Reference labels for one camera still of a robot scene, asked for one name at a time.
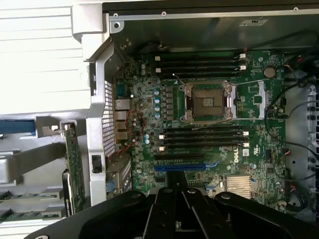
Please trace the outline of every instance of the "perforated metal panel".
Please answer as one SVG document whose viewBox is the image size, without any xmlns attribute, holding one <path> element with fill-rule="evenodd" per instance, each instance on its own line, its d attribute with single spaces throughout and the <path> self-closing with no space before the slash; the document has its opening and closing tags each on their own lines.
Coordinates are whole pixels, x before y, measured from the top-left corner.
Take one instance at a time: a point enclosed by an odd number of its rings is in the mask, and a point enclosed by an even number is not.
<svg viewBox="0 0 319 239">
<path fill-rule="evenodd" d="M 102 116 L 103 147 L 105 157 L 115 152 L 112 84 L 105 81 L 105 107 Z"/>
</svg>

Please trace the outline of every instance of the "motherboard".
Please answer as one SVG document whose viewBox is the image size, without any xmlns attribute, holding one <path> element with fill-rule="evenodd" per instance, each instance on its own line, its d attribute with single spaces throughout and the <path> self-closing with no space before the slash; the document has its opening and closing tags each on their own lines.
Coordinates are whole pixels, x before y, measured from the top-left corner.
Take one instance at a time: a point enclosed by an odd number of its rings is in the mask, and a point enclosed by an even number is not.
<svg viewBox="0 0 319 239">
<path fill-rule="evenodd" d="M 184 171 L 210 197 L 229 191 L 285 211 L 285 145 L 266 132 L 265 109 L 284 87 L 281 51 L 161 53 L 132 57 L 114 76 L 116 142 L 129 151 L 133 189 L 165 186 Z M 285 99 L 268 112 L 285 140 Z"/>
</svg>

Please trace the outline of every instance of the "cpu socket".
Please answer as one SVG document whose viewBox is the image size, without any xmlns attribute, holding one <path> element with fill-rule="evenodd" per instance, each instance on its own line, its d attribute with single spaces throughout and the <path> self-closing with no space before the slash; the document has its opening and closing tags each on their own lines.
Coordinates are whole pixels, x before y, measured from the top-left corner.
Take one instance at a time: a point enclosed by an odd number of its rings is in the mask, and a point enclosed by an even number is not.
<svg viewBox="0 0 319 239">
<path fill-rule="evenodd" d="M 236 118 L 236 86 L 227 81 L 188 82 L 179 87 L 185 95 L 184 123 L 204 124 Z"/>
</svg>

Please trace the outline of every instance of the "screw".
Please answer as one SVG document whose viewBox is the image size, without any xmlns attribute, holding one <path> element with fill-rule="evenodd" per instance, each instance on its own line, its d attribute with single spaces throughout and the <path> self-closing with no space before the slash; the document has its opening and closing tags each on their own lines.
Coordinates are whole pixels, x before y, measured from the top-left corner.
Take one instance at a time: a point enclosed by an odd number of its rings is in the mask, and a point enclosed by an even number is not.
<svg viewBox="0 0 319 239">
<path fill-rule="evenodd" d="M 38 237 L 36 237 L 36 238 L 34 238 L 34 239 L 49 239 L 49 237 L 43 235 L 43 236 L 38 236 Z"/>
<path fill-rule="evenodd" d="M 196 190 L 193 189 L 193 188 L 190 188 L 190 189 L 188 189 L 187 192 L 190 193 L 190 194 L 194 194 L 194 193 L 196 193 Z"/>
<path fill-rule="evenodd" d="M 164 188 L 163 192 L 164 193 L 171 193 L 173 190 L 170 188 Z"/>
<path fill-rule="evenodd" d="M 221 198 L 223 198 L 223 199 L 230 199 L 230 195 L 227 194 L 227 193 L 224 193 L 224 194 L 221 195 Z"/>
<path fill-rule="evenodd" d="M 132 198 L 139 198 L 140 196 L 141 196 L 140 193 L 135 193 L 135 194 L 132 195 Z"/>
</svg>

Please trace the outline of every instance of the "blue pcie slot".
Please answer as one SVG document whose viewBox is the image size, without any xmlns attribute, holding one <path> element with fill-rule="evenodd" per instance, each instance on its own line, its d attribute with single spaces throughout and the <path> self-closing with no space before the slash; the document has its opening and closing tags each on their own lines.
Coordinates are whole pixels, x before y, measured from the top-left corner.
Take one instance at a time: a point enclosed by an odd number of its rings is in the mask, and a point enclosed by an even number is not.
<svg viewBox="0 0 319 239">
<path fill-rule="evenodd" d="M 168 172 L 168 171 L 194 171 L 205 170 L 205 164 L 185 164 L 185 165 L 157 165 L 154 167 L 155 172 Z"/>
</svg>

